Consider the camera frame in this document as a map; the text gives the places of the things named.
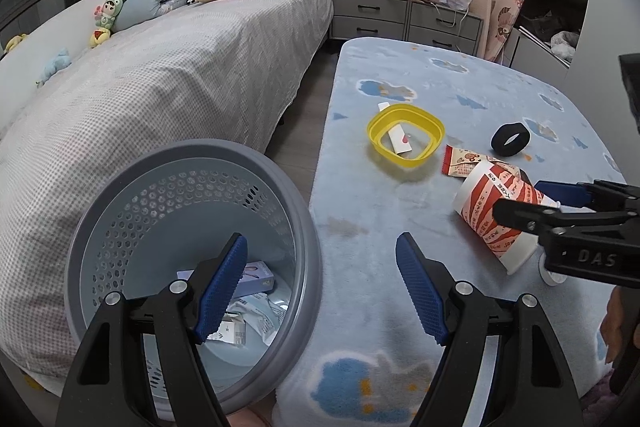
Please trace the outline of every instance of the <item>light blue tablecloth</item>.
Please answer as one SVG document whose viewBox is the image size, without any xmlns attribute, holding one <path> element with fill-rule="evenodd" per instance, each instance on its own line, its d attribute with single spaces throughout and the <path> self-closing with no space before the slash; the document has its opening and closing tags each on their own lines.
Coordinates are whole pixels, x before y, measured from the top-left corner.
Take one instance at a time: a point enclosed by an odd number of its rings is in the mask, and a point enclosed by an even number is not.
<svg viewBox="0 0 640 427">
<path fill-rule="evenodd" d="M 367 123 L 385 101 L 413 103 L 444 123 L 444 143 L 420 168 L 401 169 L 370 146 Z M 444 145 L 491 155 L 495 131 L 515 121 L 529 127 L 531 141 L 510 163 L 532 182 L 623 182 L 589 123 L 551 86 L 409 42 L 365 38 L 344 45 L 311 197 L 322 248 L 322 303 L 306 351 L 278 388 L 277 427 L 409 424 L 442 350 L 422 331 L 396 267 L 394 246 L 405 231 L 427 257 L 485 295 L 536 295 L 580 394 L 603 376 L 598 327 L 611 287 L 573 278 L 547 286 L 539 255 L 508 276 L 451 208 L 462 180 L 441 174 Z M 478 425 L 484 409 L 492 373 L 487 360 L 469 426 Z"/>
</svg>

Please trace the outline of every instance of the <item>gray nightstand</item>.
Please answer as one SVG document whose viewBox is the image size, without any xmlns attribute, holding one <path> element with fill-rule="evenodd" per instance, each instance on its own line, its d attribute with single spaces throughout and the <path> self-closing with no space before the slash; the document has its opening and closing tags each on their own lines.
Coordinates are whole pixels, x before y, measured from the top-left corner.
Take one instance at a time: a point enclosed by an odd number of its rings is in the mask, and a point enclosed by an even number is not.
<svg viewBox="0 0 640 427">
<path fill-rule="evenodd" d="M 482 19 L 464 15 L 420 0 L 334 0 L 330 38 L 382 37 L 474 55 Z"/>
</svg>

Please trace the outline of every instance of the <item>bed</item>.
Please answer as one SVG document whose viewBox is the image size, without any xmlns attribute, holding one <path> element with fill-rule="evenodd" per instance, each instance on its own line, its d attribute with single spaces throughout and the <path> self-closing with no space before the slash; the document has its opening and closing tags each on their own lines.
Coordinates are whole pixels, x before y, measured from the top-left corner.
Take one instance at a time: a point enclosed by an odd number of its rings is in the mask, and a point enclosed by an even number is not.
<svg viewBox="0 0 640 427">
<path fill-rule="evenodd" d="M 76 351 L 66 254 L 98 189 L 176 140 L 263 152 L 332 15 L 332 0 L 185 6 L 82 52 L 12 115 L 0 141 L 0 349 L 14 363 L 62 389 Z"/>
</svg>

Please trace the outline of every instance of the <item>blue gripper pad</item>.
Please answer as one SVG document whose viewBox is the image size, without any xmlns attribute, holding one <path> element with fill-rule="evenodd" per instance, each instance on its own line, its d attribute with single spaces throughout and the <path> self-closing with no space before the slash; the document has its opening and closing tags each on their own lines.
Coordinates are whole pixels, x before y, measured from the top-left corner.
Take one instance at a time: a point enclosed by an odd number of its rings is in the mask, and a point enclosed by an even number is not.
<svg viewBox="0 0 640 427">
<path fill-rule="evenodd" d="M 586 188 L 569 183 L 539 181 L 535 188 L 552 200 L 575 208 L 588 206 L 592 200 L 591 194 Z"/>
<path fill-rule="evenodd" d="M 449 329 L 444 321 L 444 303 L 420 262 L 420 258 L 424 258 L 422 252 L 407 235 L 403 233 L 396 241 L 396 264 L 414 302 L 422 329 L 444 346 L 449 339 Z"/>
<path fill-rule="evenodd" d="M 239 235 L 200 299 L 198 323 L 193 332 L 201 342 L 207 340 L 211 333 L 218 331 L 246 263 L 246 239 Z"/>
</svg>

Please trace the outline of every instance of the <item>purple fuzzy fabric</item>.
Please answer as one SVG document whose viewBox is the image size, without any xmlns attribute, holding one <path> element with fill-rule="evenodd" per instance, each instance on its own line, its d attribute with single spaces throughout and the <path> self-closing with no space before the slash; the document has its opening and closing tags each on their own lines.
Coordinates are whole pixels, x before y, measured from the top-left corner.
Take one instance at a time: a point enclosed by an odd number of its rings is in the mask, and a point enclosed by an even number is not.
<svg viewBox="0 0 640 427">
<path fill-rule="evenodd" d="M 613 371 L 594 385 L 580 399 L 584 427 L 596 427 L 611 412 L 618 402 L 618 397 L 609 390 L 609 379 Z"/>
</svg>

